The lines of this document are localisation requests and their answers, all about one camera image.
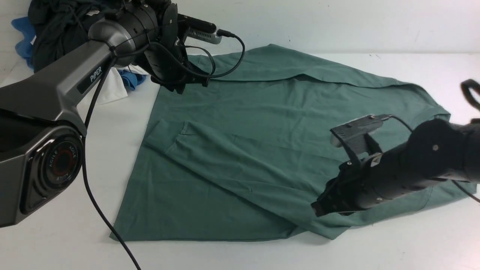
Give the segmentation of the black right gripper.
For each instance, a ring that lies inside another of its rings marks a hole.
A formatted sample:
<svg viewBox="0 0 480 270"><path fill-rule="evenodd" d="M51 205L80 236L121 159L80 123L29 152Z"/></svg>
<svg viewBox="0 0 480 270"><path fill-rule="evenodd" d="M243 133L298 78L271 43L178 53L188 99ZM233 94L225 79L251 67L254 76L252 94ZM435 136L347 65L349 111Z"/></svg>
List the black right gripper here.
<svg viewBox="0 0 480 270"><path fill-rule="evenodd" d="M329 180L325 190L311 203L317 217L338 213L344 216L379 206L379 195L374 190L374 173L379 163L346 161L338 169L338 176Z"/></svg>

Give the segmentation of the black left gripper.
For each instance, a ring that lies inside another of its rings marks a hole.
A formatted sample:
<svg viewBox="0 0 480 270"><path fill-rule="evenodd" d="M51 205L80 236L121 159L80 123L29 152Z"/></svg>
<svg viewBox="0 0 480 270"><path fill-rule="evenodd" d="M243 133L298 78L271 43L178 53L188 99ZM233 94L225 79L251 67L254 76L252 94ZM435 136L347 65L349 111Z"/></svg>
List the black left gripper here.
<svg viewBox="0 0 480 270"><path fill-rule="evenodd" d="M183 94L187 84L209 85L207 73L191 63L185 47L186 22L179 18L176 4L149 4L154 11L154 35L145 51L151 80L171 92Z"/></svg>

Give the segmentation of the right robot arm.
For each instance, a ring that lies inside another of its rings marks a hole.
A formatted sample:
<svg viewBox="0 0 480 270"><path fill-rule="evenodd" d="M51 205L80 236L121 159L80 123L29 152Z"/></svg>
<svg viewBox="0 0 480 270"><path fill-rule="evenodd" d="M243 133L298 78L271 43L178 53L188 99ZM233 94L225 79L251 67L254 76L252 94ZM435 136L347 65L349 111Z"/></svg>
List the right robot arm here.
<svg viewBox="0 0 480 270"><path fill-rule="evenodd" d="M395 116L366 115L332 128L331 144L349 160L339 166L311 207L317 217L351 215L452 180L479 183L480 120L466 125L425 121L402 143L382 152L371 133Z"/></svg>

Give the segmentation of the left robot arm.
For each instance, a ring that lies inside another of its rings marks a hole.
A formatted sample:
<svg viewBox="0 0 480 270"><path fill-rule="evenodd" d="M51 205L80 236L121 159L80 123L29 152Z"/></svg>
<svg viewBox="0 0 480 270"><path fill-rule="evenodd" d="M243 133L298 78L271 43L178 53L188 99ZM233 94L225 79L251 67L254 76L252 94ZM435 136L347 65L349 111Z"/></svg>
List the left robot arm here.
<svg viewBox="0 0 480 270"><path fill-rule="evenodd" d="M181 41L178 7L169 0L131 0L88 31L88 41L22 81L1 88L1 227L13 226L65 190L84 158L87 128L77 105L114 66L144 55L154 82L182 94L207 79Z"/></svg>

